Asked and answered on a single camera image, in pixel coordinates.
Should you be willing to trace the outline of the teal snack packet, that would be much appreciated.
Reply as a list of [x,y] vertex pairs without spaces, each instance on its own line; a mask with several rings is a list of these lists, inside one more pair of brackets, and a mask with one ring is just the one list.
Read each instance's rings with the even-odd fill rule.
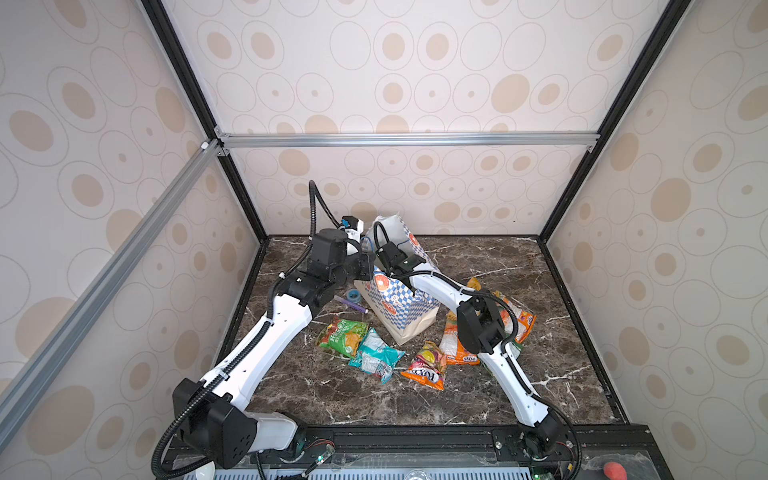
[[348,365],[377,377],[386,384],[392,377],[404,351],[389,346],[374,328],[371,328]]

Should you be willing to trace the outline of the blue checkered paper bag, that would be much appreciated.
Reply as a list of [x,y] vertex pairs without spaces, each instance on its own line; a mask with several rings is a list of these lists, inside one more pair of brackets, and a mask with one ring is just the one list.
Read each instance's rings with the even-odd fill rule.
[[[435,267],[419,241],[398,214],[377,216],[388,238],[407,256],[418,255]],[[356,280],[354,287],[360,292],[368,308],[386,328],[397,345],[415,338],[435,322],[439,302],[423,292],[414,292],[399,280],[387,277],[376,263],[370,281]]]

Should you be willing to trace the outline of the green corn chips packet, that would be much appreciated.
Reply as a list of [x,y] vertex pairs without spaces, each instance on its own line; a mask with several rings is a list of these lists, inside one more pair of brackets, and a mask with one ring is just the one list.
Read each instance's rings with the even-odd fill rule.
[[365,322],[335,317],[319,334],[316,345],[351,359],[357,354],[368,331],[369,325]]

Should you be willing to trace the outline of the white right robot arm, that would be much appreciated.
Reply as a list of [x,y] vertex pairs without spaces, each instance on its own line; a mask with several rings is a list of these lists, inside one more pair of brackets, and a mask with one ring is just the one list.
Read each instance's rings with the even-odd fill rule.
[[512,404],[527,455],[543,461],[560,443],[571,443],[571,460],[561,477],[576,478],[583,459],[577,433],[571,420],[537,393],[515,358],[519,322],[510,306],[490,291],[463,286],[425,258],[406,253],[382,222],[373,223],[371,234],[387,277],[432,297],[456,315],[459,342],[494,375]]

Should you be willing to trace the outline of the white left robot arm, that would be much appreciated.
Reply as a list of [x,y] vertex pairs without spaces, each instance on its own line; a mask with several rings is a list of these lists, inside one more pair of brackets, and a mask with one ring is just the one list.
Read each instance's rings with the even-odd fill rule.
[[231,468],[263,450],[284,451],[300,439],[297,420],[280,413],[251,416],[247,406],[261,380],[293,338],[333,300],[339,288],[374,276],[375,255],[361,246],[361,220],[347,216],[318,229],[327,207],[308,184],[310,234],[297,261],[279,274],[256,326],[200,380],[173,392],[175,418],[151,459],[158,479],[182,477],[206,465]]

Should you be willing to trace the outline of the orange rainbow snack packet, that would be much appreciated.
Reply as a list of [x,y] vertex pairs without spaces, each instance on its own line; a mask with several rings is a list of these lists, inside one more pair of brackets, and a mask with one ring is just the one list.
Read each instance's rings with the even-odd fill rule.
[[493,294],[500,298],[506,305],[507,309],[498,306],[499,314],[504,324],[504,329],[507,334],[513,332],[512,318],[516,319],[518,325],[515,341],[517,344],[522,344],[530,335],[537,317],[529,312],[518,300],[511,296],[507,296],[500,291],[494,291]]

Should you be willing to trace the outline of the red yellow snack packet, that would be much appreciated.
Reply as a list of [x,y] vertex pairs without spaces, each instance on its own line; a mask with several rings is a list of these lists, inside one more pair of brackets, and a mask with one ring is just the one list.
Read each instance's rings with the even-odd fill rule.
[[438,391],[444,390],[447,357],[437,344],[426,341],[401,375]]

